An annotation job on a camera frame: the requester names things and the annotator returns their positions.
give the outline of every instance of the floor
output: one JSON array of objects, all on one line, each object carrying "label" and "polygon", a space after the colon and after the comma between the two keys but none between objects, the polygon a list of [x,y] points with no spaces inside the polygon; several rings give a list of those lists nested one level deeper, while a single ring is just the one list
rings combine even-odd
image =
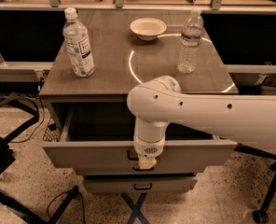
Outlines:
[{"label": "floor", "polygon": [[[15,108],[1,108],[0,135],[5,136],[27,117]],[[252,212],[262,204],[272,178],[271,161],[233,152],[225,165],[209,166],[198,174],[198,183],[189,192],[93,195],[84,190],[81,176],[70,169],[55,169],[48,159],[42,148],[48,120],[49,113],[45,110],[43,124],[29,141],[10,144],[16,160],[0,175],[0,189],[45,220],[49,203],[73,185],[79,185],[86,223],[251,224]],[[29,137],[37,124],[16,141]],[[50,213],[62,197],[51,205]],[[269,223],[276,224],[276,195],[268,213]],[[0,223],[25,222],[0,204]],[[83,223],[80,197],[72,200],[58,223]]]}]

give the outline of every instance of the white bottle cap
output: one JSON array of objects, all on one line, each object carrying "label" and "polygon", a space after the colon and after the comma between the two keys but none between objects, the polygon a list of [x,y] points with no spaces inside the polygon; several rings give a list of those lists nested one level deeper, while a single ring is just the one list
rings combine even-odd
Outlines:
[{"label": "white bottle cap", "polygon": [[64,14],[67,20],[75,20],[78,17],[76,10],[73,7],[66,8]]},{"label": "white bottle cap", "polygon": [[200,15],[201,14],[201,9],[199,8],[199,7],[193,7],[192,9],[191,9],[191,13],[190,13],[191,15]]}]

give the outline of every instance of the bowl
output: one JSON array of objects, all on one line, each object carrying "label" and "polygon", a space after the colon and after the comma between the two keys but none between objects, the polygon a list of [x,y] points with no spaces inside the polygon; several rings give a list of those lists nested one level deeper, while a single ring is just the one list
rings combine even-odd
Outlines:
[{"label": "bowl", "polygon": [[158,35],[163,34],[167,25],[164,21],[152,18],[142,18],[133,21],[130,25],[131,30],[144,41],[157,39]]}]

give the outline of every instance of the cabinet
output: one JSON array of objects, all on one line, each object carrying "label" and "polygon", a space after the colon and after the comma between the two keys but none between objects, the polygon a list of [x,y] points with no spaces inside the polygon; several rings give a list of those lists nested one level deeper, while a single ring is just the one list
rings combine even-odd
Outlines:
[{"label": "cabinet", "polygon": [[[166,35],[140,40],[130,23],[143,16],[166,22]],[[170,125],[167,142],[151,170],[140,170],[133,148],[134,117],[128,92],[154,77],[175,77],[184,93],[237,94],[238,91],[206,34],[192,75],[176,70],[178,36],[185,19],[179,11],[105,10],[79,12],[89,27],[95,72],[77,77],[65,46],[40,96],[61,133],[43,148],[55,167],[73,168],[88,192],[189,190],[207,165],[221,165],[236,146],[207,133]]]}]

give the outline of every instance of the white robotic arm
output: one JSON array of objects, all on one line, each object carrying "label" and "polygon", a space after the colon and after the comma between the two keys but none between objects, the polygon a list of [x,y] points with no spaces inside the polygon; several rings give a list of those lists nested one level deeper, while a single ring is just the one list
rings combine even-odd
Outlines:
[{"label": "white robotic arm", "polygon": [[276,96],[188,95],[166,76],[133,88],[127,102],[141,169],[156,164],[169,123],[276,153]]}]

